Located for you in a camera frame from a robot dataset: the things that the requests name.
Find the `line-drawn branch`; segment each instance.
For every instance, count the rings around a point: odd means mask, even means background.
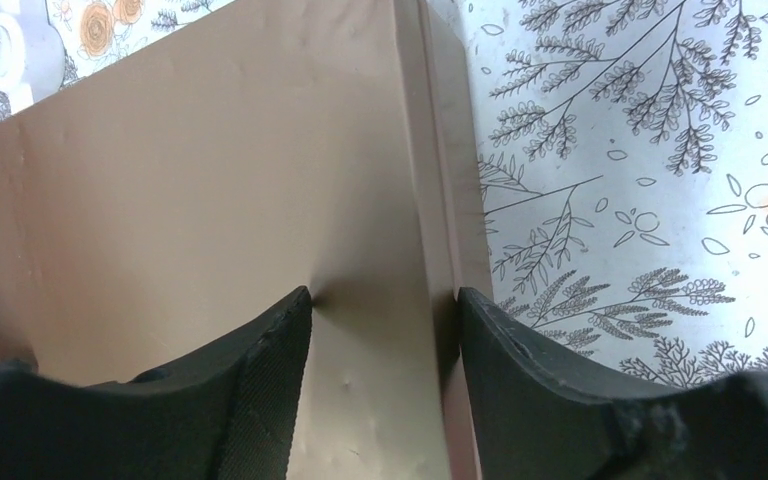
[[[655,365],[639,357],[626,358],[619,364],[623,373],[677,388],[692,388],[737,372],[768,371],[768,347],[761,355],[752,357],[734,345],[716,341],[697,355],[692,355],[685,342],[659,336],[653,340]]]
[[[634,295],[627,300],[600,305],[596,294],[611,285],[589,285],[590,276],[567,285],[575,274],[571,270],[561,275],[534,301],[526,312],[531,328],[587,316],[594,328],[622,340],[656,338],[652,330],[672,324],[671,314],[704,316],[708,312],[700,307],[734,301],[723,295],[726,285],[718,280],[689,280],[680,269],[664,267],[637,277],[628,287]]]
[[[532,196],[542,195],[540,192],[525,186],[523,183],[525,165],[518,165],[514,155],[508,156],[507,160],[504,152],[498,156],[493,153],[487,160],[484,159],[484,155],[479,155],[478,173],[481,182],[482,199],[487,197],[487,192],[491,188],[510,190]]]
[[[491,92],[491,97],[501,99],[515,96],[523,88],[529,88],[543,79],[540,87],[543,93],[550,93],[579,80],[584,66],[604,63],[606,66],[596,75],[582,82],[583,86],[568,95],[563,101],[548,108],[534,101],[520,102],[498,116],[499,125],[489,135],[495,146],[507,145],[521,138],[534,137],[524,148],[529,160],[544,157],[550,152],[560,158],[569,157],[577,141],[573,127],[575,115],[572,107],[580,95],[589,91],[594,100],[610,100],[613,103],[628,103],[623,109],[628,116],[627,123],[632,133],[639,135],[644,130],[653,133],[653,144],[673,140],[675,152],[668,158],[666,168],[675,175],[685,171],[710,173],[711,162],[717,160],[711,144],[714,135],[712,126],[723,130],[730,127],[734,113],[728,110],[729,103],[718,97],[734,88],[735,74],[725,68],[715,68],[719,59],[727,66],[741,51],[743,57],[757,58],[761,31],[754,26],[756,17],[744,12],[741,0],[701,0],[703,8],[692,16],[697,28],[725,27],[723,50],[718,56],[706,40],[693,38],[679,39],[685,7],[688,0],[677,2],[666,10],[666,0],[580,0],[558,4],[542,2],[525,15],[520,22],[526,29],[541,36],[535,50],[547,54],[562,54],[565,60],[550,60],[532,63],[530,55],[514,50],[506,59],[520,62],[511,75],[519,75],[506,85]],[[605,24],[608,36],[624,30],[632,22],[657,15],[660,18],[632,41],[616,56],[603,58],[605,45],[584,34],[571,34],[585,29],[588,25],[599,24],[607,15]],[[564,19],[563,36],[545,35],[555,23]],[[670,22],[672,28],[660,41],[651,41],[652,48],[642,61],[632,59],[632,51],[649,41],[659,27]],[[644,67],[662,58],[667,51],[661,81],[654,91],[649,89]]]
[[[593,333],[592,327],[579,328],[571,332],[564,330],[538,330],[538,332],[583,357],[590,357],[595,353],[595,350],[589,350],[585,347],[601,337],[600,334]]]
[[[601,176],[550,192],[538,193],[528,190],[522,185],[517,177],[511,175],[512,172],[517,172],[516,175],[519,175],[520,172],[523,171],[522,167],[517,167],[516,162],[513,159],[507,164],[504,161],[500,163],[499,160],[496,160],[495,162],[484,162],[482,171],[493,172],[494,170],[502,171],[501,174],[496,172],[495,175],[497,176],[496,178],[503,183],[503,186],[509,187],[511,190],[519,191],[520,193],[526,193],[530,196],[524,200],[489,210],[485,213],[485,216],[492,215],[493,213],[515,205],[521,205],[531,200],[566,192],[563,206],[556,217],[549,218],[544,221],[541,226],[532,228],[529,232],[527,243],[506,245],[502,249],[502,257],[493,262],[492,273],[498,275],[500,280],[504,280],[508,270],[513,268],[514,271],[519,274],[519,276],[514,278],[514,281],[516,282],[514,290],[524,293],[526,287],[530,285],[532,291],[536,294],[539,288],[539,283],[548,285],[550,269],[560,269],[565,262],[570,261],[572,258],[572,244],[577,245],[582,252],[587,251],[587,245],[583,240],[573,234],[572,227],[573,225],[577,225],[580,227],[593,228],[593,224],[583,218],[573,215],[571,200],[575,190],[579,186],[601,178]],[[552,227],[551,233],[543,228],[548,228],[550,226]]]

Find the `floral wallpaper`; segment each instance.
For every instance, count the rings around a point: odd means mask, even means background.
[[[50,3],[64,88],[225,3]],[[496,301],[651,381],[768,369],[768,2],[430,3],[467,49]]]

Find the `cardboard box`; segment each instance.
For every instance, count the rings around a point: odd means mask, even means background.
[[[421,1],[234,2],[0,124],[0,361],[126,381],[309,285],[289,478],[450,478],[463,283],[466,68]]]

